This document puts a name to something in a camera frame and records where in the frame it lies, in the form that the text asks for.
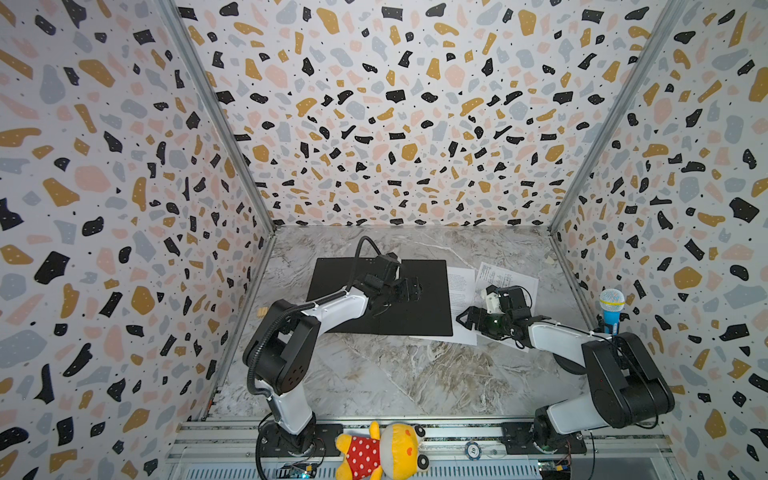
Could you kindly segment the blue toy microphone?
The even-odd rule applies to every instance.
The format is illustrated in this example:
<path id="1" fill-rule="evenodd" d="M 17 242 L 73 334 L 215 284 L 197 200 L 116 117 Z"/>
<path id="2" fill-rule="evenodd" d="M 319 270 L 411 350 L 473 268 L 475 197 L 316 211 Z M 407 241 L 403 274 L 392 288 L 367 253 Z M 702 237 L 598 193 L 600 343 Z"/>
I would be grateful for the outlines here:
<path id="1" fill-rule="evenodd" d="M 621 321 L 621 312 L 625 306 L 625 296 L 618 289 L 605 289 L 600 293 L 599 304 L 602 310 L 603 330 L 610 335 L 617 335 Z"/>

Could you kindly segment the yellow plush toy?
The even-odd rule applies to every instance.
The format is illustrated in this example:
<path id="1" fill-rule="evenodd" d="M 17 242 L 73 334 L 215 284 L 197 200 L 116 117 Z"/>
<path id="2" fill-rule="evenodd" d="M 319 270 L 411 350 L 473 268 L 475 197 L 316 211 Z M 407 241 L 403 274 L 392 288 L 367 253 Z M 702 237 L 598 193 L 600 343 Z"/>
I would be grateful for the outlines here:
<path id="1" fill-rule="evenodd" d="M 427 455 L 420 451 L 425 436 L 421 425 L 381 426 L 376 421 L 370 424 L 367 436 L 340 434 L 335 439 L 335 447 L 343 459 L 335 478 L 410 479 L 430 466 Z"/>

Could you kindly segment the black microphone stand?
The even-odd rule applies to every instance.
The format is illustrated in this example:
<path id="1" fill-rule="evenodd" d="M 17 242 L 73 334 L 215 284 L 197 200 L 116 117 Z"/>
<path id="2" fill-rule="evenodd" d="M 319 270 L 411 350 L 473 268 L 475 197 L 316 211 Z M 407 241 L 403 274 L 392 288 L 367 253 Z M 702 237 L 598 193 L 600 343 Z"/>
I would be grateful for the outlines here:
<path id="1" fill-rule="evenodd" d="M 567 373 L 576 376 L 584 376 L 587 374 L 587 369 L 585 367 L 583 357 L 581 357 L 579 361 L 575 361 L 558 354 L 554 354 L 553 357 L 557 365 Z"/>

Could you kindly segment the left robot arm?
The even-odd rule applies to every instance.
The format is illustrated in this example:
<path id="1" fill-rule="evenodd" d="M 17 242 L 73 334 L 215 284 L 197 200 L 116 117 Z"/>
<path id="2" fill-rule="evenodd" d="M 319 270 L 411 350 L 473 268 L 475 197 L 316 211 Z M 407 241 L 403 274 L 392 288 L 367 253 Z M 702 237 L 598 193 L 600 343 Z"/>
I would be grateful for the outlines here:
<path id="1" fill-rule="evenodd" d="M 416 277 L 381 279 L 367 274 L 332 294 L 305 304 L 274 302 L 243 352 L 246 388 L 266 398 L 273 429 L 293 454 L 310 449 L 316 414 L 308 404 L 303 380 L 318 338 L 366 315 L 379 315 L 394 304 L 420 299 Z"/>

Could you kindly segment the text printed paper sheet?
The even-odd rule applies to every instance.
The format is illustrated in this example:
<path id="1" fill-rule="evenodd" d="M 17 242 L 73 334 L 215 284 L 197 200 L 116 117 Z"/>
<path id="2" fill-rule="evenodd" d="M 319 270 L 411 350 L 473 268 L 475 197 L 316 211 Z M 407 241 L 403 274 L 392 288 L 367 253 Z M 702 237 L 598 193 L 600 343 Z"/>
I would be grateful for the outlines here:
<path id="1" fill-rule="evenodd" d="M 474 331 L 461 326 L 456 317 L 475 301 L 475 270 L 471 268 L 447 268 L 447 280 L 449 289 L 450 311 L 452 319 L 451 336 L 417 336 L 417 339 L 441 341 L 468 346 L 477 345 L 477 335 Z"/>

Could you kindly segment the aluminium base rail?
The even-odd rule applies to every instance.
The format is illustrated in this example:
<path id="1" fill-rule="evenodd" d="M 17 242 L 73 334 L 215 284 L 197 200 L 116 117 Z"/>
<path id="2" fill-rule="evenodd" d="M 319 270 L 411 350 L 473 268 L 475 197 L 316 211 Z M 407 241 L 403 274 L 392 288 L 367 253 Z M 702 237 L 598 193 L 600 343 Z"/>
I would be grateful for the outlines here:
<path id="1" fill-rule="evenodd" d="M 417 479 L 681 479 L 667 439 L 657 429 L 611 428 L 569 435 L 538 447 L 523 417 L 412 417 L 420 434 Z M 271 419 L 190 422 L 168 455 L 164 479 L 332 479 L 343 454 L 340 434 L 369 436 L 370 419 L 317 422 L 297 447 Z"/>

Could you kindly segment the orange and black folder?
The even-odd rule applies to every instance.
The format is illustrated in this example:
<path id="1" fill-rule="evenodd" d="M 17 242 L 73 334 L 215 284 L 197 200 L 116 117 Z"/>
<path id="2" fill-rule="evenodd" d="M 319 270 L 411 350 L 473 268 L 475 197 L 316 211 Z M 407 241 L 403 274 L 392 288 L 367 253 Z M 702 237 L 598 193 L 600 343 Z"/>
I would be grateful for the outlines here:
<path id="1" fill-rule="evenodd" d="M 316 300 L 332 294 L 346 285 L 349 274 L 356 271 L 362 280 L 377 272 L 375 260 L 362 258 L 358 264 L 351 257 L 320 258 L 316 261 L 306 299 Z M 349 320 L 331 331 L 333 333 L 434 336 L 444 340 L 453 335 L 447 263 L 444 260 L 404 259 L 399 277 L 414 281 L 420 294 L 404 297 L 379 297 L 369 304 L 359 319 Z"/>

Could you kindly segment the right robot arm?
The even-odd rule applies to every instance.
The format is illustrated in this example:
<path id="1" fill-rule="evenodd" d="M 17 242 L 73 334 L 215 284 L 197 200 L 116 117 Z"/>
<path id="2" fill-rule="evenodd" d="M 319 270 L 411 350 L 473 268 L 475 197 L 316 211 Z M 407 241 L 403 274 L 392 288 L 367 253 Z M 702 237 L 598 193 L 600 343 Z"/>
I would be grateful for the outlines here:
<path id="1" fill-rule="evenodd" d="M 674 409 L 674 396 L 639 337 L 620 330 L 624 294 L 607 289 L 599 296 L 603 323 L 583 331 L 546 316 L 534 316 L 522 286 L 486 288 L 484 308 L 470 306 L 456 317 L 459 325 L 519 349 L 546 351 L 558 365 L 584 375 L 589 391 L 536 410 L 530 430 L 533 445 L 556 452 L 569 437 L 611 427 L 653 429 Z"/>

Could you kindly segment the technical drawing paper sheet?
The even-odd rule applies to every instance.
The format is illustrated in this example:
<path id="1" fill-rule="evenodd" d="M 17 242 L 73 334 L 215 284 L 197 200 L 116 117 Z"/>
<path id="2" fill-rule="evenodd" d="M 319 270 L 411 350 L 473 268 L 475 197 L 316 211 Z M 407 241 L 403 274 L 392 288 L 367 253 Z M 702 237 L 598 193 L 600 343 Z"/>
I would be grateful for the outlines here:
<path id="1" fill-rule="evenodd" d="M 483 293 L 490 285 L 505 288 L 515 285 L 522 286 L 528 297 L 529 304 L 534 305 L 537 299 L 539 280 L 535 277 L 524 275 L 502 267 L 483 262 L 476 276 L 476 289 Z"/>

